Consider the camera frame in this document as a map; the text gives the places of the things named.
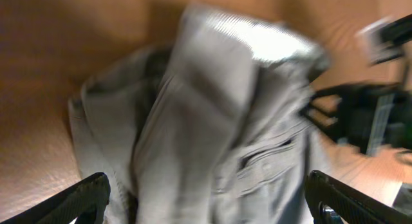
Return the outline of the grey shorts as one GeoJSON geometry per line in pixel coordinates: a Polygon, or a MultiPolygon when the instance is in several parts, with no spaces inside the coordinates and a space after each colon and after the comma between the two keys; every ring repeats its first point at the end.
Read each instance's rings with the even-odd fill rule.
{"type": "Polygon", "coordinates": [[[111,186],[106,223],[312,223],[310,171],[328,171],[300,115],[324,48],[279,23],[205,5],[176,42],[132,53],[69,101],[82,177],[111,186]]]}

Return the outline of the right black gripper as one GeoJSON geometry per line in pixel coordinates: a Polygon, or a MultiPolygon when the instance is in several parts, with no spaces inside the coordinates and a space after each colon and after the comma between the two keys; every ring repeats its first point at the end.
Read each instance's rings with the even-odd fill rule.
{"type": "Polygon", "coordinates": [[[375,156],[380,146],[411,150],[411,93],[398,84],[341,84],[316,91],[301,115],[336,144],[375,156]]]}

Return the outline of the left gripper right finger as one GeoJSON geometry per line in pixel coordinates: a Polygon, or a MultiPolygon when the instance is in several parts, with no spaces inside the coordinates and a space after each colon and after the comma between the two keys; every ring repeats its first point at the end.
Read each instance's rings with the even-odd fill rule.
{"type": "Polygon", "coordinates": [[[304,196],[314,224],[411,223],[411,217],[314,170],[304,183],[304,196]]]}

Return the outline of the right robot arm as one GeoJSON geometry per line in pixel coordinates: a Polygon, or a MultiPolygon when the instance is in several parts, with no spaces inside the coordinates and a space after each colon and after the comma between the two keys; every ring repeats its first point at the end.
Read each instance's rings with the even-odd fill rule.
{"type": "Polygon", "coordinates": [[[372,65],[404,60],[399,82],[340,84],[316,91],[301,114],[336,144],[350,144],[360,153],[375,156],[380,147],[411,149],[411,92],[406,89],[410,61],[404,45],[411,41],[411,16],[396,21],[381,19],[360,31],[372,65]],[[338,97],[327,111],[313,101],[338,97]]]}

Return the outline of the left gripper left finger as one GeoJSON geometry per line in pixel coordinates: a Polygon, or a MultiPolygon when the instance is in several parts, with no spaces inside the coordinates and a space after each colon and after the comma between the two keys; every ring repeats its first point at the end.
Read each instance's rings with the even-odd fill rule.
{"type": "Polygon", "coordinates": [[[2,224],[103,224],[110,193],[107,175],[95,173],[2,224]]]}

